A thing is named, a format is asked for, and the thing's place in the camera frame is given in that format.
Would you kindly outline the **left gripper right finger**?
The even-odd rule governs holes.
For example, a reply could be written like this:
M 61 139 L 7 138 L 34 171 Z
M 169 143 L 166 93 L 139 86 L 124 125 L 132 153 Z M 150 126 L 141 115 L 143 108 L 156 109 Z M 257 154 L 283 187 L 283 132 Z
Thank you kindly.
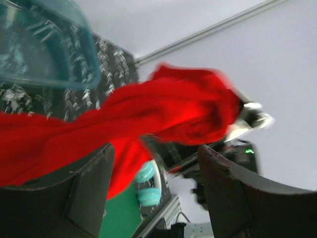
M 315 238 L 317 193 L 256 174 L 206 145 L 198 149 L 216 238 Z

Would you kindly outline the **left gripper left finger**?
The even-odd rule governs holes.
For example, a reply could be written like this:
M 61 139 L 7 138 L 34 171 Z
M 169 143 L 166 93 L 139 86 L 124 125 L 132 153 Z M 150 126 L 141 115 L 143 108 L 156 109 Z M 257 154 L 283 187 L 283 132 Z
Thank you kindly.
M 114 147 L 21 186 L 0 189 L 2 238 L 97 238 L 106 205 Z

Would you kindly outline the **red t shirt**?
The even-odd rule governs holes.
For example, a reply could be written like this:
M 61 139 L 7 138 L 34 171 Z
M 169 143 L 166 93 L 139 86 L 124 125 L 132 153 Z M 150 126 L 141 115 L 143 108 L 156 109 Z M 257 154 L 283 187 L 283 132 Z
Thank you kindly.
M 114 90 L 98 110 L 73 122 L 40 114 L 1 114 L 0 184 L 22 185 L 87 156 L 115 148 L 108 199 L 132 182 L 151 154 L 142 136 L 201 145 L 222 139 L 239 116 L 240 100 L 214 69 L 160 65 L 144 83 Z

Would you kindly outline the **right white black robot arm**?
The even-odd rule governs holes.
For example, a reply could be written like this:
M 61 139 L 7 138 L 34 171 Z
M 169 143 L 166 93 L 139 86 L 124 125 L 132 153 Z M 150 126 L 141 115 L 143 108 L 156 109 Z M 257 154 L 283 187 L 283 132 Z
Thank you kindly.
M 176 143 L 159 143 L 146 137 L 145 144 L 158 159 L 159 163 L 170 174 L 181 175 L 185 179 L 193 179 L 196 187 L 192 193 L 196 196 L 196 202 L 208 210 L 205 192 L 203 189 L 202 175 L 198 161 L 198 146 L 185 146 Z M 228 160 L 258 173 L 257 152 L 255 145 L 250 141 L 236 139 L 231 142 L 224 140 L 208 144 L 208 147 L 218 152 Z

